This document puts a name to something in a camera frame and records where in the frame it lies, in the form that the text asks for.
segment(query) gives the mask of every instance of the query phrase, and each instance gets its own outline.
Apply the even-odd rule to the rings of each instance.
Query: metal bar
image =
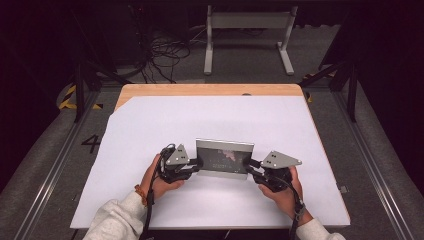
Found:
[[[298,83],[298,85],[302,88],[320,80],[321,78],[323,78],[325,75],[330,74],[338,69],[340,69],[341,67],[343,67],[346,64],[346,62],[340,62],[334,65],[331,65],[329,67],[327,67],[326,69],[316,73],[314,76],[305,79],[303,81],[301,81],[300,83]]]
[[[81,64],[75,69],[75,85],[77,94],[77,115],[74,122],[78,122],[84,114],[84,81],[82,80]]]
[[[205,67],[203,73],[205,75],[212,74],[212,58],[213,58],[213,42],[212,42],[212,7],[208,6],[208,14],[206,20],[206,32],[207,32],[207,43],[206,43],[206,54],[205,54]]]
[[[87,102],[86,109],[91,109],[91,106],[95,103],[95,100],[98,96],[98,92],[90,92]],[[71,130],[69,131],[68,136],[66,137],[65,143],[62,146],[56,160],[50,169],[50,172],[47,174],[44,183],[41,185],[38,194],[32,203],[30,210],[28,211],[24,221],[22,222],[18,232],[15,235],[15,240],[29,239],[32,231],[34,230],[55,186],[59,180],[60,174],[62,173],[63,168],[66,165],[66,162],[70,155],[70,150],[74,145],[75,139],[81,130],[84,121],[87,119],[90,111],[85,111],[81,116],[80,121],[74,123]]]
[[[297,7],[292,7],[290,14],[288,15],[289,19],[286,21],[286,26],[284,27],[283,41],[281,42],[281,46],[279,46],[280,51],[285,51],[287,48],[287,44],[289,43],[289,38],[294,25],[294,20],[296,19],[296,13]]]
[[[88,67],[90,67],[90,68],[92,68],[92,69],[94,69],[94,70],[96,70],[98,72],[101,72],[102,74],[104,74],[107,77],[109,77],[109,78],[111,78],[111,79],[113,79],[113,80],[121,83],[122,85],[132,84],[132,82],[128,81],[127,79],[125,79],[123,77],[120,77],[120,76],[116,75],[113,72],[108,71],[106,68],[104,68],[101,65],[98,65],[98,64],[96,64],[94,62],[90,62],[90,61],[86,61],[86,64],[87,64]]]
[[[331,79],[328,87],[332,92],[339,92],[346,85],[347,81],[352,75],[352,62],[346,62],[344,66],[337,69],[334,77]]]
[[[374,188],[381,200],[384,209],[386,210],[387,216],[389,217],[390,222],[392,223],[392,226],[398,238],[405,240],[413,240],[414,237],[411,231],[409,230],[409,227],[405,222],[405,219],[403,218],[402,213],[398,208],[393,198],[393,195],[382,176],[378,165],[370,149],[368,148],[358,125],[350,121],[350,116],[345,108],[346,101],[344,100],[340,92],[333,92],[333,97],[336,103],[338,104],[341,112],[343,113],[344,119],[348,123],[350,131],[354,136],[359,149],[361,150],[361,153],[363,155],[363,158],[361,158],[362,162],[365,166],[368,175],[370,176]]]
[[[289,12],[213,12],[211,19],[212,28],[284,28],[294,22]]]
[[[352,73],[349,81],[349,93],[347,98],[347,113],[350,116],[352,122],[356,122],[355,119],[355,103],[356,103],[356,89],[357,89],[357,75],[355,65],[352,65]]]

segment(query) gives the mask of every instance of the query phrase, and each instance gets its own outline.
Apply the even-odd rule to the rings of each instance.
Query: gray carpet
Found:
[[[299,82],[305,74],[317,71],[317,66],[336,32],[337,27],[293,30],[288,53],[295,70],[294,76],[286,76],[284,73],[275,47],[278,31],[266,30],[257,37],[237,31],[219,32],[214,40],[212,75],[203,75],[205,44],[196,43],[191,48],[190,56],[182,59],[174,68],[173,78],[179,83],[184,83],[185,80],[199,83]],[[163,72],[170,75],[170,69],[163,69]],[[154,76],[157,81],[165,82],[159,74],[154,73]],[[140,75],[131,80],[144,81]],[[343,117],[334,94],[327,88],[322,88],[326,82],[323,80],[308,88],[312,95],[309,107],[336,180],[340,186],[348,189],[343,193],[343,199],[351,217],[351,226],[330,228],[330,231],[340,232],[346,239],[399,239],[364,166],[363,155],[350,131],[349,122]],[[76,136],[60,179],[32,231],[31,239],[82,239],[84,236],[85,231],[75,232],[69,229],[69,225],[98,147],[90,153],[91,146],[81,143],[93,135],[98,135],[98,141],[101,141],[119,90],[119,87],[105,87],[96,99],[96,103],[103,104],[104,108],[89,112]],[[357,126],[412,235],[415,239],[424,239],[421,224],[424,220],[423,197],[406,175],[362,91],[358,92],[356,111]],[[0,195],[0,239],[13,239],[15,236],[65,142],[74,117],[75,110],[61,111]]]

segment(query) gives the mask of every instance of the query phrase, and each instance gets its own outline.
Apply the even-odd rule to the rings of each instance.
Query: cable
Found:
[[[253,29],[253,28],[243,28],[243,29],[236,29],[237,32],[243,33],[252,37],[257,37],[262,35],[262,33],[265,31],[263,28]]]
[[[141,73],[141,75],[142,75],[142,76],[143,76],[143,78],[144,78],[144,82],[146,82],[146,84],[147,84],[147,83],[149,83],[149,82],[147,81],[147,76],[144,74],[144,70],[143,70],[143,69],[141,70],[141,72],[140,72],[140,73]]]
[[[152,217],[152,208],[153,208],[153,205],[155,204],[155,202],[154,202],[155,196],[154,196],[154,192],[153,192],[153,182],[158,177],[158,176],[156,176],[156,173],[158,172],[160,163],[162,162],[165,153],[167,153],[167,151],[169,151],[171,149],[175,150],[175,144],[171,143],[171,144],[169,144],[168,146],[166,146],[165,148],[162,149],[162,151],[160,152],[159,160],[156,163],[156,166],[153,170],[152,178],[150,179],[150,184],[149,184],[149,191],[147,192],[147,197],[146,197],[147,198],[146,222],[144,223],[143,232],[141,233],[139,240],[147,239],[147,232],[149,230],[150,219]]]
[[[119,77],[121,77],[121,78],[127,79],[127,78],[130,78],[130,77],[134,77],[135,75],[137,75],[138,73],[140,73],[143,70],[144,67],[145,67],[145,65],[143,64],[143,65],[141,65],[140,67],[136,68],[135,70],[133,70],[131,72],[127,72],[127,73],[123,73],[123,74],[116,74],[116,75],[119,76]],[[112,78],[107,77],[107,76],[106,77],[99,76],[99,77],[100,77],[100,80],[104,80],[104,81],[113,80]]]
[[[281,179],[279,177],[276,176],[270,176],[271,178],[274,178],[278,181],[281,181],[282,183],[284,183],[288,188],[290,188],[293,191],[293,197],[294,197],[294,201],[295,201],[295,206],[294,206],[294,218],[293,218],[293,224],[292,227],[290,229],[290,239],[291,240],[295,240],[296,239],[296,229],[297,226],[299,224],[299,220],[302,217],[304,211],[305,211],[305,204],[303,203],[302,199],[300,199],[299,194],[297,193],[296,189],[293,187],[293,185],[291,183],[286,182],[284,179]]]
[[[193,46],[194,44],[196,44],[196,43],[199,43],[199,42],[201,42],[201,43],[207,43],[207,42],[205,42],[205,41],[202,41],[202,40],[197,40],[196,38],[198,38],[202,33],[205,33],[205,31],[207,30],[207,28],[203,25],[203,29],[202,29],[202,31],[200,31],[198,34],[196,34],[194,37],[192,37],[191,39],[190,39],[190,41],[189,41],[189,46],[191,47],[191,46]]]
[[[151,77],[147,77],[145,70],[144,72],[142,70],[141,74],[146,83],[156,83],[152,70],[154,69],[155,72],[159,73],[164,79],[168,80],[171,83],[176,83],[173,80],[174,67],[181,61],[181,59],[186,58],[190,55],[190,44],[184,43],[183,41],[174,41],[171,37],[169,37],[170,34],[164,31],[156,30],[154,34],[156,36],[152,39],[150,46],[148,47],[150,57],[147,59],[145,66],[145,68],[149,68],[151,72]],[[170,59],[171,63],[159,63],[159,59],[164,58]],[[170,68],[169,76],[166,76],[161,68]]]

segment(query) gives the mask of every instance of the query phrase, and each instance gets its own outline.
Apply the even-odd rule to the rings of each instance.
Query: white tabletop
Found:
[[[109,199],[123,199],[169,143],[196,157],[196,138],[251,142],[302,160],[304,201],[327,226],[350,218],[303,96],[133,97],[109,119],[71,228],[88,228]],[[151,229],[288,228],[291,220],[253,181],[193,176],[156,201]]]

